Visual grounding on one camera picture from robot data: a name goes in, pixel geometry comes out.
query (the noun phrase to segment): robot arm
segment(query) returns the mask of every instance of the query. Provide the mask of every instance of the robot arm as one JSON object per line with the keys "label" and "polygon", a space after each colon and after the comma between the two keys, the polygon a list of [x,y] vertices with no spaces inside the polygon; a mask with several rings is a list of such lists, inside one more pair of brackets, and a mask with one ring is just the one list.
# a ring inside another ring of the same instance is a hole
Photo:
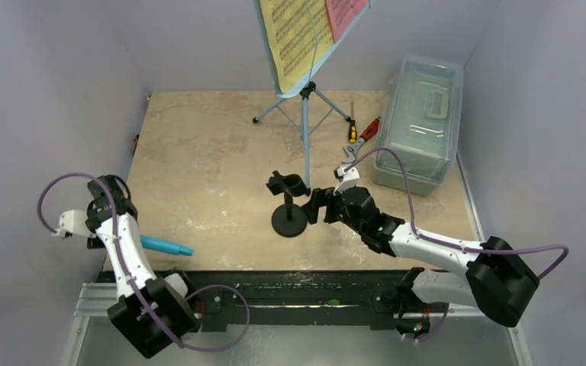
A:
{"label": "robot arm", "polygon": [[186,340],[201,327],[185,296],[188,285],[178,274],[165,278],[152,271],[142,247],[138,226],[138,212],[129,196],[125,196],[117,177],[98,178],[111,192],[118,219],[118,238],[121,256],[133,274],[127,278],[118,261],[113,242],[113,217],[105,193],[94,181],[88,183],[93,196],[86,212],[70,210],[60,216],[59,229],[54,236],[80,235],[88,238],[89,248],[106,248],[115,274],[118,302],[107,309],[108,317],[125,338],[145,357],[152,358],[172,343],[172,340],[144,311],[130,283],[134,282],[156,314],[174,332]]}
{"label": "robot arm", "polygon": [[[442,271],[413,268],[400,291],[417,303],[457,303],[477,307],[488,318],[507,327],[515,326],[539,286],[538,277],[518,255],[489,255],[464,249],[508,250],[502,239],[487,242],[465,241],[417,230],[401,218],[382,213],[366,188],[358,187],[358,171],[340,166],[334,171],[335,188],[316,188],[302,206],[309,224],[325,207],[325,223],[340,221],[360,235],[374,252],[392,257],[412,258],[435,265]],[[457,245],[452,249],[423,239],[417,234]]]}

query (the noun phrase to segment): clear plastic container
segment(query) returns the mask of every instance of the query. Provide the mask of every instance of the clear plastic container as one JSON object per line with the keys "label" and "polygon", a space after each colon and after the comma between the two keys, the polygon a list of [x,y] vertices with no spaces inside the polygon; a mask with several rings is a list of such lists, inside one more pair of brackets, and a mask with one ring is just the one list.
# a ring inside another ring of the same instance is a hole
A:
{"label": "clear plastic container", "polygon": [[[390,81],[377,145],[393,149],[408,178],[428,188],[442,185],[455,161],[463,73],[462,65],[409,55]],[[376,153],[373,179],[381,185],[405,187],[401,168],[389,152]]]}

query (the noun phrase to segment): music stand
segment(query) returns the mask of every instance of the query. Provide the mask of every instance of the music stand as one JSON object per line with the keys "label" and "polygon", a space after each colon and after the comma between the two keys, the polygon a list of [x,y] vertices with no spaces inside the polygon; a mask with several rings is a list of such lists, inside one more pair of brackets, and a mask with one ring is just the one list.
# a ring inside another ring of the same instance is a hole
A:
{"label": "music stand", "polygon": [[[318,39],[317,39],[317,33],[316,33],[316,29],[315,29],[315,23],[313,21],[313,17],[311,16],[311,8],[308,4],[308,0],[305,0],[305,2],[306,2],[309,16],[311,17],[311,25],[313,27],[313,32],[314,32],[314,36],[315,36],[315,47],[317,49]],[[311,78],[314,76],[314,73],[324,64],[324,62],[327,60],[329,55],[340,45],[340,43],[343,41],[345,36],[351,31],[353,26],[363,16],[363,14],[366,12],[366,10],[368,8],[372,7],[371,2],[369,2],[369,6],[366,9],[363,9],[359,14],[357,14],[353,18],[352,22],[345,29],[345,31],[344,31],[343,35],[340,37],[340,39],[338,41],[336,41],[331,47],[329,47],[329,50],[327,52],[325,52],[324,55],[322,55],[318,60],[315,60],[315,51],[314,51],[314,61],[312,62],[311,67],[308,70],[308,72],[306,72],[306,74],[303,75],[300,78],[300,80],[287,91],[282,91],[280,89],[278,82],[277,82],[277,80],[278,80],[277,70],[275,69],[275,64],[273,61],[272,52],[270,50],[269,39],[266,34],[266,27],[264,25],[264,18],[263,18],[262,8],[261,8],[261,4],[259,3],[259,0],[255,0],[255,7],[256,7],[256,12],[257,12],[257,17],[260,20],[259,26],[261,28],[262,38],[263,38],[264,44],[266,46],[266,54],[269,57],[269,66],[270,66],[270,70],[271,70],[271,74],[272,74],[272,79],[273,79],[273,81],[275,81],[275,91],[276,91],[277,95],[279,96],[279,99],[275,103],[273,103],[271,106],[266,108],[262,113],[255,116],[253,118],[253,123],[257,124],[259,122],[259,120],[261,120],[264,116],[266,116],[272,110],[277,108],[286,116],[286,118],[296,128],[298,128],[300,130],[300,139],[302,141],[304,141],[304,182],[307,185],[307,187],[311,187],[311,168],[310,168],[310,151],[309,151],[309,137],[310,137],[311,133],[313,133],[320,126],[320,124],[322,124],[322,122],[325,119],[327,119],[327,117],[329,117],[329,114],[331,114],[332,111],[337,111],[338,114],[340,114],[345,119],[345,121],[347,123],[352,122],[352,117],[349,116],[348,114],[346,114],[345,112],[343,112],[325,94],[323,94],[321,91],[319,91],[317,89],[315,82],[311,81]],[[331,109],[327,112],[327,114],[324,115],[324,117],[320,120],[320,122],[318,122],[313,127],[313,130],[309,130],[308,99],[309,99],[309,96],[311,95],[311,93],[314,93],[315,95],[320,97],[320,99],[322,99],[325,103],[327,103],[331,107]],[[301,108],[301,112],[300,112],[301,123],[299,126],[295,123],[295,121],[291,118],[291,116],[289,116],[279,106],[284,100],[286,100],[288,98],[292,98],[296,95],[300,95],[302,97],[302,108]]]}

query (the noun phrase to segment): beige table surface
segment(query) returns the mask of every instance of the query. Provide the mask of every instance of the beige table surface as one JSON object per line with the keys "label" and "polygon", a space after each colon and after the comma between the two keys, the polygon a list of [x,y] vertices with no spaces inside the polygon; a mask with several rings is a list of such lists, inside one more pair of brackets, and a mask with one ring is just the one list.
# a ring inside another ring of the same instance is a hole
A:
{"label": "beige table surface", "polygon": [[[380,115],[383,91],[326,91],[347,114],[354,101],[359,133]],[[140,231],[194,249],[192,257],[146,251],[154,270],[366,270],[431,266],[369,250],[347,226],[319,223],[298,237],[280,237],[271,215],[283,196],[272,196],[272,172],[304,177],[304,146],[296,128],[274,110],[252,119],[276,100],[272,91],[156,91],[152,93],[127,183],[139,210]],[[282,108],[298,123],[300,98]],[[329,107],[309,102],[313,127]],[[333,187],[333,169],[345,157],[348,124],[332,114],[311,134],[311,186]],[[375,145],[372,139],[362,153]],[[372,183],[373,157],[357,166],[361,180],[385,213],[409,220],[403,191]],[[304,204],[307,196],[294,198]],[[464,190],[453,166],[444,186],[413,196],[417,225],[443,235],[474,239]],[[105,269],[110,270],[107,260]]]}

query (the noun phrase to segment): blue marker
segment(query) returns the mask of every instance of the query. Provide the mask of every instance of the blue marker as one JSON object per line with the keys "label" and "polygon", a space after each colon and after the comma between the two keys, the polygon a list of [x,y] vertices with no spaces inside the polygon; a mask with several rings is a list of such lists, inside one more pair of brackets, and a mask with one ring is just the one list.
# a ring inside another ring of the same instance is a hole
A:
{"label": "blue marker", "polygon": [[143,244],[143,248],[153,250],[155,252],[162,252],[171,255],[187,255],[189,257],[194,254],[194,250],[192,248],[182,246],[177,242],[170,242],[145,235],[140,236],[140,241]]}

